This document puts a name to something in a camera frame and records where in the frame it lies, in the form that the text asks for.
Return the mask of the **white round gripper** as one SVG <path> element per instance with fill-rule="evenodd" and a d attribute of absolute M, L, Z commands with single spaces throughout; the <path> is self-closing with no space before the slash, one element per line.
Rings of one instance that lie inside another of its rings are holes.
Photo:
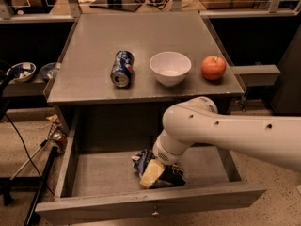
<path fill-rule="evenodd" d="M 151 188 L 155 184 L 165 171 L 164 165 L 173 165 L 182 157 L 185 144 L 170 135 L 160 135 L 152 151 L 158 160 L 152 159 L 141 177 L 140 184 L 145 188 Z"/>

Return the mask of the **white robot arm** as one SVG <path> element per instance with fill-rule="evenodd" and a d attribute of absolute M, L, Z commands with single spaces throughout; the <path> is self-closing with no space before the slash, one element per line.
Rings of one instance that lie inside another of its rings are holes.
<path fill-rule="evenodd" d="M 152 151 L 164 165 L 204 143 L 301 171 L 300 117 L 221 115 L 211 99 L 197 97 L 168 108 L 162 124 Z"/>

